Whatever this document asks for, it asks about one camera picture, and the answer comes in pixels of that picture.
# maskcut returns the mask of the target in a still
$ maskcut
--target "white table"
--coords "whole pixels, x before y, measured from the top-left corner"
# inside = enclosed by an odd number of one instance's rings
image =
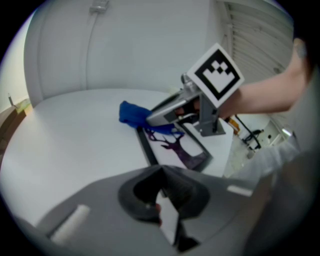
[[[167,93],[136,89],[97,89],[49,98],[37,105],[14,133],[4,154],[0,192],[16,216],[36,225],[54,206],[86,185],[147,167],[136,131],[119,122],[126,100],[151,109]],[[221,177],[233,130],[194,135],[214,159],[205,174]]]

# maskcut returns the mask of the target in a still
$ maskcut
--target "black cable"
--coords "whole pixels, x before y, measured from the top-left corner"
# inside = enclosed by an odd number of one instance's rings
[[[250,133],[250,135],[254,138],[255,142],[258,144],[258,149],[261,149],[261,145],[258,141],[258,139],[256,138],[256,136],[253,134],[252,131],[249,130],[248,127],[246,127],[246,125],[244,124],[244,122],[241,121],[241,119],[237,116],[237,115],[234,115],[236,119],[239,120],[239,122],[243,125],[243,127]]]

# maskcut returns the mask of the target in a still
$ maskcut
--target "white wall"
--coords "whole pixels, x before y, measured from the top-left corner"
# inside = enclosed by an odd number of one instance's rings
[[[87,88],[181,88],[223,35],[214,0],[116,0],[92,31]]]
[[[15,35],[0,65],[0,113],[11,106],[8,94],[11,95],[14,104],[28,98],[24,48],[31,18],[32,15]]]
[[[224,36],[215,0],[112,0],[98,16],[91,4],[55,0],[35,14],[25,55],[33,105],[88,89],[170,92]]]

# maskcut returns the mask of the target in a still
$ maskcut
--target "deer picture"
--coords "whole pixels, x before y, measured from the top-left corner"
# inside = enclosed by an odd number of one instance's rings
[[[207,156],[204,152],[198,154],[196,156],[192,156],[186,152],[183,147],[181,146],[180,140],[184,136],[184,134],[179,134],[177,137],[174,133],[172,133],[173,137],[175,138],[175,142],[169,142],[165,136],[162,136],[163,139],[157,139],[155,137],[155,132],[150,129],[145,129],[148,138],[152,142],[162,142],[161,146],[166,150],[173,150],[181,162],[185,165],[186,168],[192,170],[199,164],[201,164],[204,160],[206,160]]]

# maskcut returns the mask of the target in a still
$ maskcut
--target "blue towel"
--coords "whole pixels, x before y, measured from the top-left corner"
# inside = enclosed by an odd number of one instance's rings
[[[124,101],[120,104],[119,121],[133,128],[147,128],[161,134],[183,134],[183,132],[181,131],[173,131],[173,129],[175,128],[175,125],[173,123],[161,126],[150,126],[147,123],[146,118],[151,114],[152,111],[144,107],[140,107]]]

